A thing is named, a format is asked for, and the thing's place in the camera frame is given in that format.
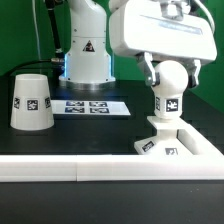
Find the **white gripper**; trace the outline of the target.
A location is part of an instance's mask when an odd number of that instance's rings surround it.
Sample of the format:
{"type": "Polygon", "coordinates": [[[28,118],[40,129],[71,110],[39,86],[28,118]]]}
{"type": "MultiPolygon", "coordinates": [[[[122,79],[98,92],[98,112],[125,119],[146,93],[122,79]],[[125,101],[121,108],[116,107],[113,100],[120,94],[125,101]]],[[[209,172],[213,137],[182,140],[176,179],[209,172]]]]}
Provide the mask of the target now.
{"type": "Polygon", "coordinates": [[[192,15],[184,15],[182,21],[164,18],[160,3],[155,0],[109,0],[109,9],[111,48],[119,56],[137,56],[147,86],[160,83],[153,59],[185,61],[184,80],[188,88],[199,85],[201,63],[216,59],[214,37],[203,18],[192,15]]]}

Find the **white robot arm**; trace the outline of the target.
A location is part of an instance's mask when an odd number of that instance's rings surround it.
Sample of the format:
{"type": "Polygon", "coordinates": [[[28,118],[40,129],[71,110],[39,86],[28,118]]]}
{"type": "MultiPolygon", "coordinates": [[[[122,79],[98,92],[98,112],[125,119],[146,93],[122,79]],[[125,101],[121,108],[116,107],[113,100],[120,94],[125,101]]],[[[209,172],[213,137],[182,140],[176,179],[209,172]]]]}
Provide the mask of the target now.
{"type": "Polygon", "coordinates": [[[71,47],[65,55],[60,84],[98,89],[112,84],[110,46],[116,55],[132,57],[149,86],[159,83],[153,64],[174,60],[186,66],[192,87],[203,65],[216,59],[215,24],[190,13],[200,0],[109,0],[110,15],[93,0],[68,0],[71,47]]]}

